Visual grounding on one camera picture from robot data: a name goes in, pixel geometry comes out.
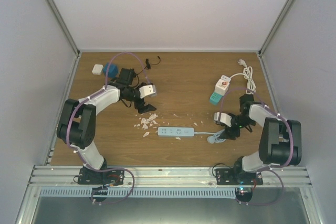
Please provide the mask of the white square plug adapter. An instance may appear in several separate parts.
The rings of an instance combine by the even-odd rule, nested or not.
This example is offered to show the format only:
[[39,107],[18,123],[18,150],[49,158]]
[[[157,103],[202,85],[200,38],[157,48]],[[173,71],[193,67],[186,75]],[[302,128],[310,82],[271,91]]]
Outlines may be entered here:
[[92,69],[92,74],[94,75],[101,75],[103,72],[104,66],[101,64],[95,64],[93,69]]

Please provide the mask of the aluminium frame post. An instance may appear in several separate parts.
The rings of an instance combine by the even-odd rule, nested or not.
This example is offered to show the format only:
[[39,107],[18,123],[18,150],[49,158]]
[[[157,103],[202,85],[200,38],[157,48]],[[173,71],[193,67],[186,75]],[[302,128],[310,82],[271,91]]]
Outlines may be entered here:
[[277,16],[273,26],[271,27],[271,30],[269,31],[268,35],[266,36],[266,39],[264,40],[261,48],[258,50],[258,56],[261,58],[263,54],[265,53],[267,47],[271,43],[274,35],[280,28],[281,24],[285,20],[286,16],[288,15],[289,11],[291,10],[293,4],[296,0],[286,0],[279,15]]
[[75,43],[75,40],[73,39],[73,36],[71,35],[71,33],[70,33],[70,31],[69,31],[61,13],[60,13],[60,11],[59,11],[55,1],[54,0],[46,0],[46,2],[48,4],[53,16],[55,17],[57,23],[59,24],[63,34],[65,35],[69,45],[71,46],[73,52],[75,53],[75,56],[77,58],[79,58],[80,50],[78,49],[78,47]]

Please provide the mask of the light blue power strip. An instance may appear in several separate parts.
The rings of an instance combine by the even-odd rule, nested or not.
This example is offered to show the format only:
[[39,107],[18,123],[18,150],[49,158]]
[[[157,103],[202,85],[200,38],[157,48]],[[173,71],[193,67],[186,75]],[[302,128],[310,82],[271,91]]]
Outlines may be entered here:
[[158,136],[167,137],[193,137],[195,131],[192,127],[168,127],[160,126],[157,129]]

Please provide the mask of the aluminium front rail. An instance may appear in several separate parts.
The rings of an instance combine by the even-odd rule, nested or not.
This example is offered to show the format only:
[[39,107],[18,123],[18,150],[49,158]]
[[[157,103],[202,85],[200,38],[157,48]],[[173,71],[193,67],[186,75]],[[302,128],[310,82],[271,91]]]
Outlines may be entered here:
[[[77,186],[73,178],[80,166],[35,166],[28,184],[31,186]],[[216,188],[211,167],[127,167],[134,174],[135,187]],[[285,187],[311,187],[305,167],[273,169]]]

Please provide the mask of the blue cube plug adapter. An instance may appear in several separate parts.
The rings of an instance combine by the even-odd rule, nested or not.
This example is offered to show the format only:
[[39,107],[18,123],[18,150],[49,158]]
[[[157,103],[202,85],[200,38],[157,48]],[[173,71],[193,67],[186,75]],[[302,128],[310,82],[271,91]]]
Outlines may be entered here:
[[108,63],[106,63],[102,69],[102,72],[105,76],[108,76],[108,78],[113,79],[117,76],[119,70],[117,65],[115,64],[109,65]]

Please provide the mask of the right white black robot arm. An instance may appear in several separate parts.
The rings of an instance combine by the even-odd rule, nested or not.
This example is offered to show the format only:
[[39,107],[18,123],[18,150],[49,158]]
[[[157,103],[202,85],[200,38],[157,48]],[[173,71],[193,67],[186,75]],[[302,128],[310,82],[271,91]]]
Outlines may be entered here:
[[301,123],[285,119],[272,111],[268,105],[256,102],[252,94],[239,98],[238,115],[217,112],[216,124],[223,126],[221,140],[236,140],[241,129],[252,132],[252,126],[262,127],[258,151],[240,157],[229,169],[235,183],[243,185],[257,177],[257,174],[272,168],[299,165],[302,159]]

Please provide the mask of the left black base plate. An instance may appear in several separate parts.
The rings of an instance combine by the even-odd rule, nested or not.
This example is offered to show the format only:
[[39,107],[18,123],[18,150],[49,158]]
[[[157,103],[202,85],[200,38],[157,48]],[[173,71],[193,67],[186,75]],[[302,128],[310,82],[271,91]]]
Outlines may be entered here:
[[80,169],[79,175],[73,178],[74,182],[79,185],[122,185],[124,171],[113,170],[109,172],[96,172],[86,167]]

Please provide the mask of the right aluminium frame post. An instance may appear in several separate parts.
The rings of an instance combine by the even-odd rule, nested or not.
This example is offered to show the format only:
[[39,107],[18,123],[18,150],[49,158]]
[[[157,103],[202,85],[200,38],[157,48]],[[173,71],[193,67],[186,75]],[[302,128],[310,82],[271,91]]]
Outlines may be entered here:
[[267,47],[271,43],[274,35],[280,28],[281,24],[285,20],[286,16],[288,15],[289,11],[291,10],[293,4],[296,0],[286,0],[279,15],[277,16],[273,26],[271,27],[271,30],[269,31],[268,35],[266,36],[266,39],[264,40],[261,48],[258,50],[258,56],[261,58],[263,54],[265,53]]

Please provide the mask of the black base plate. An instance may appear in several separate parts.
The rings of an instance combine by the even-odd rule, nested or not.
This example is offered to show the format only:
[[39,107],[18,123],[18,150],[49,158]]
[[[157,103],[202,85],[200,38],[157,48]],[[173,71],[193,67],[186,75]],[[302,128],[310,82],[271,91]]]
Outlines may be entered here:
[[86,167],[80,169],[79,175],[73,178],[74,182],[79,185],[122,185],[124,171],[113,170],[109,172],[96,172]]
[[215,169],[217,185],[253,186],[263,185],[263,179],[256,173],[236,172],[233,168]]

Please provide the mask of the white cube socket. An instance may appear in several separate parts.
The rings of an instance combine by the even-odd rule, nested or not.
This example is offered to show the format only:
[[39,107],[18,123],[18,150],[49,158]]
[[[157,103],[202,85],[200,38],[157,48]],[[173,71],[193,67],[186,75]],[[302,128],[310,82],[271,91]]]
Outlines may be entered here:
[[231,82],[230,77],[222,75],[220,77],[220,79],[215,84],[214,92],[221,95],[221,96],[224,96],[225,93],[228,91],[230,82]]

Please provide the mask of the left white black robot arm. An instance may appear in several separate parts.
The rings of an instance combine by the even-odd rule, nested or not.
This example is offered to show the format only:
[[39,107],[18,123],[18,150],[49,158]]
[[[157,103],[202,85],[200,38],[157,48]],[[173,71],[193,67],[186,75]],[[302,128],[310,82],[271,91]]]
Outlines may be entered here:
[[90,178],[96,184],[103,184],[108,179],[106,159],[99,153],[94,138],[96,117],[112,104],[130,102],[138,113],[156,110],[146,103],[145,98],[156,94],[155,85],[143,82],[133,87],[136,77],[133,69],[121,69],[117,77],[108,79],[104,86],[95,93],[79,99],[65,101],[58,122],[56,134],[69,148],[82,159],[83,166],[90,169]]

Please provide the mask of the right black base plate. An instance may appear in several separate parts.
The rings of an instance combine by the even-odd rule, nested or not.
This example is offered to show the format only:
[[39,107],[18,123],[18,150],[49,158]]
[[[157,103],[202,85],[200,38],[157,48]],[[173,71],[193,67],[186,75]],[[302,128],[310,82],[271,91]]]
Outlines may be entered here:
[[233,168],[215,169],[217,185],[253,186],[263,185],[263,179],[256,173],[236,172]]

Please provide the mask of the left aluminium frame post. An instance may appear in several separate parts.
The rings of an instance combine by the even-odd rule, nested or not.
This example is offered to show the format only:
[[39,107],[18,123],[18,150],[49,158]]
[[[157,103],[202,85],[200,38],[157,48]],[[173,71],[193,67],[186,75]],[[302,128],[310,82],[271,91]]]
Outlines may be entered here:
[[59,11],[55,1],[54,0],[46,0],[46,2],[48,4],[53,16],[55,17],[57,23],[59,24],[63,34],[65,35],[69,45],[71,46],[73,52],[75,53],[75,56],[77,58],[79,58],[80,50],[78,49],[78,47],[75,43],[75,40],[73,39],[73,36],[71,35],[71,33],[70,33],[70,31],[69,31],[61,13],[60,13],[60,11]]

